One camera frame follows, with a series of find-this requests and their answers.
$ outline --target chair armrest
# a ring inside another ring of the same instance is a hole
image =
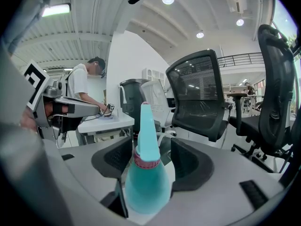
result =
[[[236,107],[236,134],[240,135],[240,126],[241,126],[241,104],[240,99],[242,97],[247,97],[246,93],[233,93],[227,94],[228,97],[233,97],[233,101],[235,102]]]

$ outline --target black mesh office chair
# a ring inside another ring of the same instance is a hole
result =
[[[188,55],[166,70],[176,109],[172,125],[216,142],[227,128],[220,68],[213,50]]]
[[[271,155],[288,160],[290,151],[282,147],[290,144],[289,109],[293,97],[294,65],[293,54],[287,45],[287,39],[269,25],[263,24],[258,29],[258,42],[262,51],[266,69],[266,89],[261,105],[260,116],[241,118],[241,97],[246,94],[229,94],[236,104],[237,116],[230,118],[230,124],[236,127],[239,136],[247,136],[253,145],[249,152],[234,145],[243,155],[268,172],[273,172],[262,160],[253,157],[255,149],[265,153],[263,160]]]

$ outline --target chair base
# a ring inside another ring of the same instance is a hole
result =
[[[241,148],[240,146],[234,144],[233,147],[231,148],[231,151],[234,152],[237,149],[242,154],[242,156],[245,156],[251,162],[253,162],[257,166],[259,166],[260,168],[262,168],[266,172],[268,172],[268,173],[275,173],[270,167],[268,167],[264,163],[264,161],[267,159],[266,154],[263,155],[262,159],[259,159],[261,157],[260,152],[254,153],[254,150],[255,149],[259,149],[259,148],[260,148],[259,146],[257,146],[255,143],[253,143],[253,145],[251,146],[250,150],[246,151],[245,149]]]

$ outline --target mesh backrest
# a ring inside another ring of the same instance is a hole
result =
[[[167,99],[160,81],[150,81],[141,86],[146,101],[151,105],[151,110],[155,121],[163,118],[163,113],[169,110]]]
[[[205,50],[180,59],[168,68],[166,75],[176,102],[173,124],[214,141],[224,114],[215,52]]]
[[[282,148],[285,124],[293,97],[293,54],[287,43],[278,38],[278,31],[269,25],[258,29],[258,42],[266,70],[266,89],[259,119],[259,131],[265,140],[265,153]]]

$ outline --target black hair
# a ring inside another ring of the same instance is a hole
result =
[[[90,59],[90,60],[88,61],[88,63],[93,63],[93,62],[98,62],[99,67],[101,67],[103,70],[105,69],[105,61],[104,61],[102,58],[100,58],[100,57],[95,57],[95,58]]]

